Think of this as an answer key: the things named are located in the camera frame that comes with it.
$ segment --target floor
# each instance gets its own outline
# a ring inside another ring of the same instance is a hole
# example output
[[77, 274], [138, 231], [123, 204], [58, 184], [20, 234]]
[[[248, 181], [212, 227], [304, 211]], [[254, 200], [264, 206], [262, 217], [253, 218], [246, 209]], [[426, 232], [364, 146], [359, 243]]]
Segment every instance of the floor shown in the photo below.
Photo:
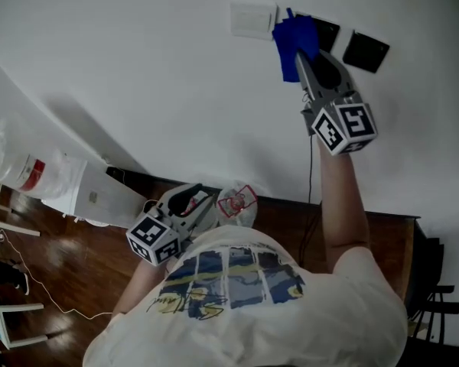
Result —
[[[137, 174], [126, 174], [125, 182], [154, 199], [174, 186]], [[22, 252], [33, 276], [44, 282], [64, 310], [76, 308], [87, 316], [112, 311], [138, 264], [125, 240], [124, 229], [75, 223], [38, 200], [8, 189], [3, 190], [0, 203], [14, 210], [12, 214], [0, 213], [9, 222], [41, 230], [38, 238], [13, 232], [8, 232], [8, 237]], [[262, 199], [255, 228], [275, 238], [297, 258], [308, 214], [312, 219], [316, 213], [316, 206]], [[404, 297], [411, 264], [412, 220], [371, 214], [369, 224], [373, 254], [394, 290]], [[0, 258], [18, 260], [7, 243], [0, 244]], [[314, 272], [326, 271], [319, 225], [306, 250], [305, 267]], [[0, 287], [0, 298], [3, 303], [42, 302], [45, 306], [44, 310], [9, 314], [12, 339], [42, 333], [50, 336], [45, 343], [6, 351], [3, 362], [7, 367], [81, 365], [85, 349], [109, 322], [109, 316], [86, 320], [76, 313], [62, 314], [34, 282], [28, 297], [4, 286]]]

